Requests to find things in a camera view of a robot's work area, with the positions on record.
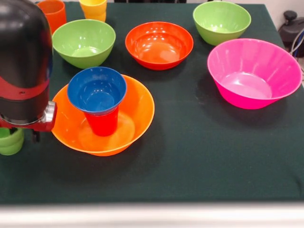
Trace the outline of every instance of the pink bowl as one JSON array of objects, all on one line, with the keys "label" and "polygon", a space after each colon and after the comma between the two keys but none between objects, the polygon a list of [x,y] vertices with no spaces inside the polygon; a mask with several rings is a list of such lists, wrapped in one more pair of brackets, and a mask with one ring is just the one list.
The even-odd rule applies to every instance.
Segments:
[{"label": "pink bowl", "polygon": [[301,67],[287,51],[258,39],[216,46],[208,69],[223,98],[244,109],[263,108],[292,94],[302,82]]}]

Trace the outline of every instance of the yellow cup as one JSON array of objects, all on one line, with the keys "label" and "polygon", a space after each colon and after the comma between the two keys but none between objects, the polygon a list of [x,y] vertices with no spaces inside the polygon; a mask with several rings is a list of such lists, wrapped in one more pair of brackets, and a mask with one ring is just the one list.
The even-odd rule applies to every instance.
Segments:
[{"label": "yellow cup", "polygon": [[100,21],[105,22],[106,12],[104,14],[101,14],[101,15],[86,15],[85,14],[85,19],[100,20]]},{"label": "yellow cup", "polygon": [[105,21],[107,0],[79,0],[79,3],[86,19]]}]

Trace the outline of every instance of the red cup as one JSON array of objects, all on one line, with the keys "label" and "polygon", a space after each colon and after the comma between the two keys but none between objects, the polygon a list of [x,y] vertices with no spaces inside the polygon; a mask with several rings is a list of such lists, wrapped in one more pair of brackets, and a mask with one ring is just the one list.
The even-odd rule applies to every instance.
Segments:
[{"label": "red cup", "polygon": [[86,112],[84,113],[94,134],[98,136],[109,136],[116,131],[118,122],[118,106],[113,111],[105,115],[91,115]]},{"label": "red cup", "polygon": [[47,18],[52,34],[67,22],[65,4],[61,0],[44,0],[37,3]]}]

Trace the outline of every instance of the white wall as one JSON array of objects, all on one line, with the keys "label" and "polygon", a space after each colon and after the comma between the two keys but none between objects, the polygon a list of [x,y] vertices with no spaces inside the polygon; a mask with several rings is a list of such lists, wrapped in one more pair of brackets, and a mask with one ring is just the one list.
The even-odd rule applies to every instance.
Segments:
[{"label": "white wall", "polygon": [[[283,13],[286,10],[294,10],[298,13],[299,17],[304,17],[304,0],[226,0],[234,3],[243,4],[265,4],[270,16],[277,28],[284,23]],[[187,0],[188,3],[202,3],[206,0]]]}]

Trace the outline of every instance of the bowl rim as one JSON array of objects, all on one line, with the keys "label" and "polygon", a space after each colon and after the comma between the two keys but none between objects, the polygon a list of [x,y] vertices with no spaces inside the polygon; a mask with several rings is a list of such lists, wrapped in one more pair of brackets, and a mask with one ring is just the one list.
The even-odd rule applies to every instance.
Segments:
[{"label": "bowl rim", "polygon": [[[150,93],[150,91],[148,90],[147,87],[145,87],[145,85],[143,83],[141,83],[140,81],[136,80],[135,78],[132,78],[130,76],[127,76],[127,75],[123,75],[122,76],[124,78],[127,78],[127,79],[130,79],[131,81],[134,81],[135,83],[137,84],[140,84],[143,89],[147,92],[147,95],[150,97],[151,101],[152,101],[152,117],[150,119],[150,121],[148,122],[146,128],[135,138],[133,138],[130,142],[126,143],[125,145],[123,146],[120,146],[118,148],[115,148],[115,149],[111,149],[111,150],[106,150],[106,151],[86,151],[86,150],[82,150],[82,149],[77,149],[71,145],[67,145],[65,142],[63,142],[63,140],[61,139],[61,137],[58,137],[58,135],[52,130],[52,133],[54,134],[54,136],[57,138],[58,141],[60,141],[62,144],[64,144],[65,146],[67,146],[68,148],[71,148],[75,151],[80,151],[80,152],[85,152],[85,153],[89,153],[89,154],[108,154],[108,153],[111,153],[111,152],[114,152],[114,151],[119,151],[125,147],[128,147],[130,146],[132,143],[134,143],[136,140],[138,140],[140,137],[142,137],[142,135],[148,130],[148,128],[150,127],[153,119],[154,119],[154,115],[155,115],[155,102],[154,102],[154,99],[153,99],[153,96],[152,94]],[[56,98],[56,96],[60,93],[62,93],[62,91],[66,88],[67,90],[67,86],[68,85],[65,85],[64,87],[62,87],[58,93],[54,96],[54,98],[52,100],[54,100]]]},{"label": "bowl rim", "polygon": [[[198,10],[199,7],[201,7],[201,6],[203,6],[203,5],[206,5],[206,4],[230,4],[230,5],[234,5],[234,6],[236,6],[236,7],[239,7],[239,8],[241,8],[244,12],[247,13],[247,15],[249,16],[249,22],[248,22],[248,24],[247,24],[245,27],[243,27],[242,29],[239,29],[239,30],[236,30],[236,31],[233,31],[233,32],[217,32],[217,31],[210,30],[209,28],[206,28],[205,26],[200,25],[199,22],[196,20],[195,15],[194,15],[195,12],[196,12],[196,10]],[[199,25],[201,28],[203,28],[203,29],[205,29],[205,30],[207,30],[207,31],[210,31],[210,32],[213,32],[213,33],[216,33],[216,34],[235,34],[235,33],[239,33],[239,32],[241,32],[241,31],[246,30],[246,29],[250,26],[250,24],[251,24],[251,22],[252,22],[252,18],[251,18],[250,13],[249,13],[244,7],[240,6],[239,4],[236,4],[236,3],[233,3],[233,2],[229,2],[229,1],[208,1],[208,2],[204,2],[204,3],[200,4],[200,5],[198,5],[198,6],[194,9],[194,11],[193,11],[193,13],[192,13],[192,16],[193,16],[194,22],[195,22],[197,25]]]},{"label": "bowl rim", "polygon": [[[143,25],[152,24],[152,23],[169,24],[169,25],[171,25],[171,26],[178,27],[178,28],[184,30],[184,31],[186,32],[186,34],[191,38],[191,41],[192,41],[192,42],[191,42],[191,48],[189,49],[189,51],[188,51],[183,57],[180,57],[178,60],[173,61],[173,62],[168,62],[168,63],[148,62],[148,61],[144,61],[144,60],[142,60],[142,59],[136,57],[136,56],[129,50],[128,45],[127,45],[127,39],[128,39],[128,37],[129,37],[130,33],[131,33],[133,30],[135,30],[136,28],[138,28],[138,27],[140,27],[140,26],[143,26]],[[194,40],[193,40],[192,35],[191,35],[184,27],[182,27],[182,26],[180,26],[180,25],[177,25],[177,24],[174,24],[174,23],[171,23],[171,22],[167,22],[167,21],[149,21],[149,22],[145,22],[145,23],[143,23],[143,24],[139,24],[139,25],[135,26],[133,29],[131,29],[131,30],[128,32],[128,34],[126,35],[125,39],[124,39],[124,44],[125,44],[125,47],[127,48],[127,51],[129,52],[129,54],[130,54],[134,59],[138,59],[138,60],[140,60],[140,61],[142,61],[142,62],[144,62],[144,63],[148,63],[148,64],[166,65],[166,64],[177,63],[177,62],[179,62],[179,61],[185,59],[185,58],[191,53],[191,51],[193,50],[193,47],[194,47]]]},{"label": "bowl rim", "polygon": [[[123,82],[124,82],[124,85],[125,85],[125,88],[126,88],[126,90],[125,90],[125,92],[124,92],[122,98],[121,98],[114,106],[112,106],[112,107],[110,107],[110,108],[107,108],[107,109],[105,109],[105,110],[102,110],[102,111],[88,111],[88,110],[86,110],[86,109],[83,109],[83,108],[80,108],[80,107],[76,107],[76,105],[74,105],[73,102],[71,102],[70,97],[69,97],[69,95],[68,95],[68,94],[69,94],[68,89],[69,89],[70,83],[71,83],[73,80],[76,80],[76,77],[81,77],[81,74],[82,74],[84,71],[88,71],[88,70],[91,70],[91,69],[94,69],[94,68],[99,68],[99,69],[100,69],[100,68],[103,68],[103,69],[107,69],[107,70],[113,71],[113,72],[116,73],[116,74],[119,74],[119,75],[121,76],[121,78],[123,79]],[[112,69],[112,68],[109,68],[109,67],[104,67],[104,66],[99,66],[99,67],[98,67],[98,66],[94,66],[94,67],[89,67],[89,68],[87,68],[87,69],[83,69],[83,70],[79,71],[77,74],[75,74],[75,75],[72,77],[72,79],[71,79],[71,80],[69,81],[69,83],[67,84],[66,95],[67,95],[67,98],[68,98],[69,102],[70,102],[75,108],[77,108],[78,110],[81,110],[82,112],[85,112],[85,113],[88,113],[88,114],[97,114],[97,113],[101,113],[101,112],[109,112],[109,111],[111,111],[112,109],[114,109],[115,107],[117,107],[117,106],[123,101],[125,95],[127,94],[127,90],[128,90],[127,82],[126,82],[124,76],[123,76],[121,73],[119,73],[118,71],[116,71],[116,70],[114,70],[114,69]]]},{"label": "bowl rim", "polygon": [[[105,25],[114,33],[114,39],[113,39],[111,45],[110,45],[106,50],[104,50],[104,51],[98,51],[97,53],[94,53],[94,54],[92,54],[92,55],[89,55],[89,56],[81,56],[81,57],[79,57],[79,56],[77,57],[77,56],[68,55],[68,54],[65,54],[65,53],[59,51],[59,50],[55,47],[54,42],[53,42],[53,39],[54,39],[56,33],[57,33],[60,29],[62,29],[63,27],[68,26],[68,25],[73,24],[73,23],[78,23],[78,22],[80,22],[80,21],[93,21],[93,22],[99,22],[99,23],[101,23],[101,24],[105,24]],[[111,49],[111,48],[113,47],[115,41],[116,41],[116,33],[115,33],[114,28],[112,28],[112,26],[110,26],[109,24],[107,24],[107,23],[105,23],[105,22],[103,22],[103,21],[95,20],[95,19],[79,19],[79,20],[72,20],[72,21],[69,21],[69,22],[67,22],[66,24],[60,26],[58,29],[56,29],[56,31],[55,31],[55,32],[53,33],[53,35],[52,35],[52,46],[53,46],[53,48],[55,49],[55,51],[58,52],[58,53],[60,53],[60,54],[62,54],[62,55],[65,55],[65,56],[68,56],[68,57],[72,57],[72,58],[87,58],[87,57],[98,56],[98,55],[100,55],[100,54],[102,54],[102,53],[108,51],[109,49]]]},{"label": "bowl rim", "polygon": [[[264,43],[264,44],[267,44],[267,45],[270,45],[270,46],[273,46],[274,48],[280,50],[280,51],[283,51],[285,53],[285,55],[291,59],[291,61],[293,61],[295,63],[295,65],[297,66],[298,68],[298,73],[299,73],[299,82],[297,84],[297,86],[294,87],[294,89],[285,94],[285,95],[282,95],[282,96],[277,96],[277,97],[271,97],[271,98],[263,98],[263,99],[259,99],[259,98],[256,98],[256,97],[249,97],[249,96],[243,96],[243,95],[240,95],[240,94],[237,94],[235,93],[234,91],[230,90],[230,89],[227,89],[225,86],[223,86],[212,74],[212,72],[210,71],[210,56],[213,52],[215,52],[218,48],[220,48],[222,45],[225,45],[226,43],[232,43],[232,42],[240,42],[240,41],[244,41],[244,42],[251,42],[251,41],[254,41],[254,42],[257,42],[257,43]],[[246,97],[246,98],[250,98],[250,99],[256,99],[256,100],[265,100],[265,101],[272,101],[272,100],[277,100],[277,99],[282,99],[284,97],[287,97],[291,94],[293,94],[302,84],[302,70],[301,70],[301,66],[299,65],[299,63],[296,61],[296,59],[290,55],[285,49],[283,49],[282,47],[278,46],[278,45],[275,45],[273,43],[270,43],[268,41],[265,41],[265,40],[260,40],[260,39],[254,39],[254,38],[238,38],[238,39],[233,39],[233,40],[228,40],[228,41],[225,41],[219,45],[217,45],[215,48],[213,48],[213,50],[209,53],[208,55],[208,59],[207,59],[207,67],[208,67],[208,71],[209,73],[211,74],[213,80],[215,80],[219,85],[221,85],[223,88],[225,88],[226,90],[234,93],[234,94],[237,94],[241,97]]]}]

